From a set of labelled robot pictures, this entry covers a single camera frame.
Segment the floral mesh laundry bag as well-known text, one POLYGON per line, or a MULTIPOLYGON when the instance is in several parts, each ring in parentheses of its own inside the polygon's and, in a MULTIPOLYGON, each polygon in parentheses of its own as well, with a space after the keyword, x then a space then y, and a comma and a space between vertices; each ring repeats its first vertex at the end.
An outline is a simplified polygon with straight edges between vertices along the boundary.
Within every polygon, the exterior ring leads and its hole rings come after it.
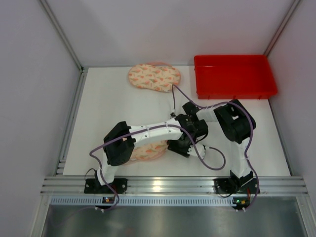
POLYGON ((128 72, 132 86, 158 92, 170 92, 173 85, 179 85, 179 70, 165 63, 145 63, 132 67, 128 72))

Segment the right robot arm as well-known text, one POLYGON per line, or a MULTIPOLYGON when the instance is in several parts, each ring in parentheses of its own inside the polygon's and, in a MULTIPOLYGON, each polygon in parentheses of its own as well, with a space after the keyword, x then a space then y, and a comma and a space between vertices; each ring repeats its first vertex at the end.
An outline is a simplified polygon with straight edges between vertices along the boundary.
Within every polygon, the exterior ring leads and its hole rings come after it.
POLYGON ((233 153, 230 179, 238 186, 243 186, 253 178, 245 153, 252 141, 256 122, 238 99, 217 108, 199 108, 192 102, 182 106, 184 112, 195 120, 218 122, 225 137, 231 142, 233 153))

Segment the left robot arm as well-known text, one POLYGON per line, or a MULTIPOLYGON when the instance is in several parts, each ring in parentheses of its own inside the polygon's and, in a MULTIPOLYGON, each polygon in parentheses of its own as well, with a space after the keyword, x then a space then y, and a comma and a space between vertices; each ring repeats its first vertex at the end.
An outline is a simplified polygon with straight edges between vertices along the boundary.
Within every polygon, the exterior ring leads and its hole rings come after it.
POLYGON ((134 150, 142 148, 148 155, 155 155, 163 145, 168 150, 188 158, 204 158, 205 146, 197 144, 197 138, 208 135, 204 120, 194 120, 188 115, 178 115, 167 121, 129 126, 119 122, 104 138, 103 160, 96 171, 101 186, 112 183, 118 166, 127 163, 134 150))

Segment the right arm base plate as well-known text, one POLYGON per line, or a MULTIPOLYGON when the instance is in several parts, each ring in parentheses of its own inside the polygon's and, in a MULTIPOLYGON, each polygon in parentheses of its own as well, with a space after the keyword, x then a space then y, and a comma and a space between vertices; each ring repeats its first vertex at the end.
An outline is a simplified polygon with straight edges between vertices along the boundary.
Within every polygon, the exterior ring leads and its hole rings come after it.
POLYGON ((217 178, 214 180, 214 188, 217 194, 255 194, 258 188, 257 179, 233 179, 217 178))

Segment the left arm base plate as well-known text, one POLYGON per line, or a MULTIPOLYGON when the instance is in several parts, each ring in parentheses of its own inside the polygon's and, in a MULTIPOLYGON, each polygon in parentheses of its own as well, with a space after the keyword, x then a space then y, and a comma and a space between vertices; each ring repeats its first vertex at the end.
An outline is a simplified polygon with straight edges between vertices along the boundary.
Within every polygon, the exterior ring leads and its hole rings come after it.
MULTIPOLYGON (((127 179, 116 178, 110 184, 111 188, 118 194, 123 194, 127 190, 127 179)), ((95 178, 87 179, 85 181, 84 191, 85 194, 113 194, 106 185, 101 186, 99 181, 95 178)))

